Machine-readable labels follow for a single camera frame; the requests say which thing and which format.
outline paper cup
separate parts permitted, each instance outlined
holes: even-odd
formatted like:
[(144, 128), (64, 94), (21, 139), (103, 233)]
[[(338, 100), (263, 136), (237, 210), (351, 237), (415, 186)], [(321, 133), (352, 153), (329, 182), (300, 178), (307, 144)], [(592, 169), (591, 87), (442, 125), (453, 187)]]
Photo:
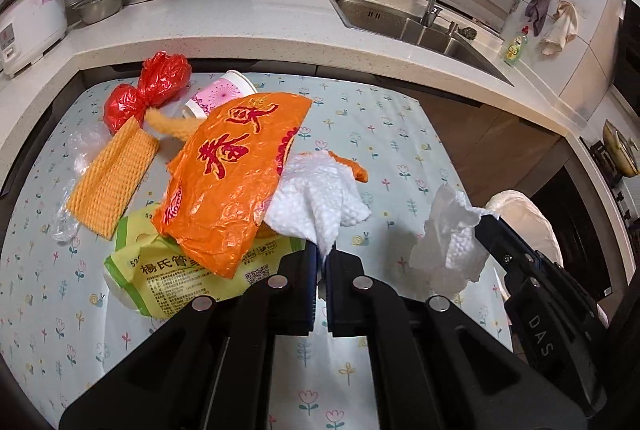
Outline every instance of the paper cup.
[(206, 119), (213, 109), (226, 102), (257, 92), (244, 74), (240, 74), (237, 70), (230, 70), (191, 97), (184, 104), (182, 115)]

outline qr code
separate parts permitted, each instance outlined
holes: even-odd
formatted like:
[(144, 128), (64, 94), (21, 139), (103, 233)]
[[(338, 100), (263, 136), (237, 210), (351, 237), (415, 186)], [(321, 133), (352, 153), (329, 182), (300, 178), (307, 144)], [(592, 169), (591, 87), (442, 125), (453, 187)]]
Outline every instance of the qr code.
[(262, 267), (258, 267), (258, 269), (254, 271), (244, 274), (246, 281), (249, 282), (250, 285), (253, 285), (256, 282), (260, 282), (260, 280), (262, 280), (263, 278), (267, 278), (267, 276), (269, 276), (268, 264), (265, 264)]

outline dish soap bottle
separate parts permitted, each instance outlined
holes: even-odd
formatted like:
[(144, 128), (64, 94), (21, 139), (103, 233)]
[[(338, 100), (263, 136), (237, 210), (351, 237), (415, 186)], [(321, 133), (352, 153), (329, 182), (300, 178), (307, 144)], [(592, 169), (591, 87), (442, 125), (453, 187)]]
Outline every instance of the dish soap bottle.
[(518, 63), (518, 60), (520, 59), (521, 55), (522, 55), (522, 51), (525, 47), (525, 45), (527, 45), (527, 42), (529, 42), (529, 37), (527, 36), (527, 34), (529, 34), (529, 26), (525, 25), (522, 28), (522, 32), (520, 34), (518, 34), (512, 41), (511, 44), (509, 44), (509, 47), (507, 48), (507, 50), (504, 53), (504, 62), (513, 66), (516, 63)]

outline purple rag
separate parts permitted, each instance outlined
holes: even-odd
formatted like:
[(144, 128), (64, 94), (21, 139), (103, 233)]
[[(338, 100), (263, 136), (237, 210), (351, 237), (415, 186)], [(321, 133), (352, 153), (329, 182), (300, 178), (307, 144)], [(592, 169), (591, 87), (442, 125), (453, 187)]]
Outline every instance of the purple rag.
[(530, 18), (529, 21), (533, 22), (534, 36), (537, 36), (542, 32), (550, 3), (551, 0), (532, 0), (524, 11), (525, 15)]

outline stainless steel sink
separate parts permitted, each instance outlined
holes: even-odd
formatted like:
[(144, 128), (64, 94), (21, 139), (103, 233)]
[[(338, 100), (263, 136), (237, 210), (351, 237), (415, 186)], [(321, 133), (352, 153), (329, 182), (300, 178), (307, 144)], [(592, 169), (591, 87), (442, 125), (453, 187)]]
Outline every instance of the stainless steel sink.
[(330, 0), (344, 25), (351, 29), (375, 32), (419, 47), (439, 52), (511, 84), (502, 73), (464, 38), (440, 26), (420, 25), (420, 17), (366, 0)]

